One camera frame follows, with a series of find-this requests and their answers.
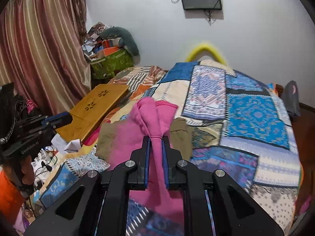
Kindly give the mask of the crumpled white paper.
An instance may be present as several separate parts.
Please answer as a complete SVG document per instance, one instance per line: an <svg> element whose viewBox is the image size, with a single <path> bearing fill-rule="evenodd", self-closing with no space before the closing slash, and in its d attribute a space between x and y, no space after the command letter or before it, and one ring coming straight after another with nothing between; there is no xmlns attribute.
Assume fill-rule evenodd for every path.
<svg viewBox="0 0 315 236"><path fill-rule="evenodd" d="M66 142L59 134L56 134L51 143L59 153L62 155L66 155L68 153L75 153L81 149L80 139L71 140L70 142Z"/></svg>

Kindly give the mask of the wooden lap desk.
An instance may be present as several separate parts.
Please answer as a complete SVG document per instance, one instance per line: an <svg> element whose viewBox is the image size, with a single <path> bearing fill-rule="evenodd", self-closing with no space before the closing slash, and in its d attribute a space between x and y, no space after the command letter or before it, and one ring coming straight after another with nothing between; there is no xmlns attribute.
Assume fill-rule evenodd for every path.
<svg viewBox="0 0 315 236"><path fill-rule="evenodd" d="M76 139L84 142L126 96L128 88L119 84L99 84L70 110L73 121L57 129L58 134L66 142Z"/></svg>

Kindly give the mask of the olive green pants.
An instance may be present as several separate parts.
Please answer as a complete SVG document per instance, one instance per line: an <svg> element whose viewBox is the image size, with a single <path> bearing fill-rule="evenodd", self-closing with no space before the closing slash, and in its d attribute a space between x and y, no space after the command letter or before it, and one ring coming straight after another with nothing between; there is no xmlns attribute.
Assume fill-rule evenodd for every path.
<svg viewBox="0 0 315 236"><path fill-rule="evenodd" d="M102 124L95 152L98 158L109 162L117 131L124 124L122 121ZM192 128L186 124L186 120L183 118L174 119L169 129L169 141L172 148L180 151L185 160L190 160L192 156L192 131Z"/></svg>

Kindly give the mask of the striped red gold curtain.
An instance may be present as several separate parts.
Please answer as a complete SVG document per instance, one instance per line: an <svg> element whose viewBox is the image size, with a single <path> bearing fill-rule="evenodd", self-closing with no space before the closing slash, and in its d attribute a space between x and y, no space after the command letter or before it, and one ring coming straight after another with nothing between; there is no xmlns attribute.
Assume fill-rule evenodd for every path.
<svg viewBox="0 0 315 236"><path fill-rule="evenodd" d="M70 110L91 89L86 0L9 0L1 12L1 84L45 113Z"/></svg>

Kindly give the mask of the green storage box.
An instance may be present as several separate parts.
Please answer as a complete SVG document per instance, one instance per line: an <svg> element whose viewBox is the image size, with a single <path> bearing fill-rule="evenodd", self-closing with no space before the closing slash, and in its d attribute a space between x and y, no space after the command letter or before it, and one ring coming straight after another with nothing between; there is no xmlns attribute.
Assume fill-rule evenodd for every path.
<svg viewBox="0 0 315 236"><path fill-rule="evenodd" d="M93 79L111 79L120 71L132 66L133 58L125 49L90 62Z"/></svg>

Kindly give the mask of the blue patchwork bedspread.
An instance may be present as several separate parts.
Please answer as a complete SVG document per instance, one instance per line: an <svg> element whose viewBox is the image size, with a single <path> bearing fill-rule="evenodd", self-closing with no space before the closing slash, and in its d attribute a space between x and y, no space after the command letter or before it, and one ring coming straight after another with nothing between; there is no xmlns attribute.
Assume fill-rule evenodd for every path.
<svg viewBox="0 0 315 236"><path fill-rule="evenodd" d="M193 130L189 161L225 170L288 235L301 168L289 115L272 87L203 60L175 64L144 96L177 105L173 120Z"/></svg>

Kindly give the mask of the striped orange blanket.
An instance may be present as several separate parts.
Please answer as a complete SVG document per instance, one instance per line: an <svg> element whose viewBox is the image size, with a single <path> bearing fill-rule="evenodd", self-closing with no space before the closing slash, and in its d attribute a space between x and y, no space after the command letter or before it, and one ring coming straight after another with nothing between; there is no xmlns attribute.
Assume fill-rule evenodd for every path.
<svg viewBox="0 0 315 236"><path fill-rule="evenodd" d="M158 66L129 67L119 72L109 81L109 84L128 86L127 97L134 99L143 95L146 90L155 85L167 72Z"/></svg>

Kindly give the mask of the grey plush toy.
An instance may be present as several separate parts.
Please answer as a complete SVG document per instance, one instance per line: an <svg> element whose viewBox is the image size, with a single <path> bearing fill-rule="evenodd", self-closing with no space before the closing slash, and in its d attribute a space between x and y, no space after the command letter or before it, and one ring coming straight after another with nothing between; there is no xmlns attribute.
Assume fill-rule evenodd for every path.
<svg viewBox="0 0 315 236"><path fill-rule="evenodd" d="M127 50L132 56L138 56L139 50L132 35L124 28L111 27L103 30L100 35L105 40L120 38L119 43Z"/></svg>

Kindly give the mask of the grey backpack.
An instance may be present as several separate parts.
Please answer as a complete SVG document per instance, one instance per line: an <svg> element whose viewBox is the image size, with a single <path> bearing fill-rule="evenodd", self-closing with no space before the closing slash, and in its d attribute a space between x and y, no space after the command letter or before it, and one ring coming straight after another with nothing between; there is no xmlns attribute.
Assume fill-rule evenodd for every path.
<svg viewBox="0 0 315 236"><path fill-rule="evenodd" d="M297 83L291 80L283 89L281 99L290 117L300 117Z"/></svg>

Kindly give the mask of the yellow curved headboard cushion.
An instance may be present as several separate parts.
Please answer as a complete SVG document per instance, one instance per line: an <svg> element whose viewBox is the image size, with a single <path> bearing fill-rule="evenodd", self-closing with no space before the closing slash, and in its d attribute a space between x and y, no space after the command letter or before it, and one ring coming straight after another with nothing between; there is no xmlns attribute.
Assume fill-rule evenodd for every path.
<svg viewBox="0 0 315 236"><path fill-rule="evenodd" d="M226 60L219 53L218 49L216 49L216 47L214 47L213 45L206 43L197 45L194 49L192 49L192 51L190 51L190 53L186 57L185 62L192 62L198 55L204 52L212 56L216 62L219 62L223 65L227 65Z"/></svg>

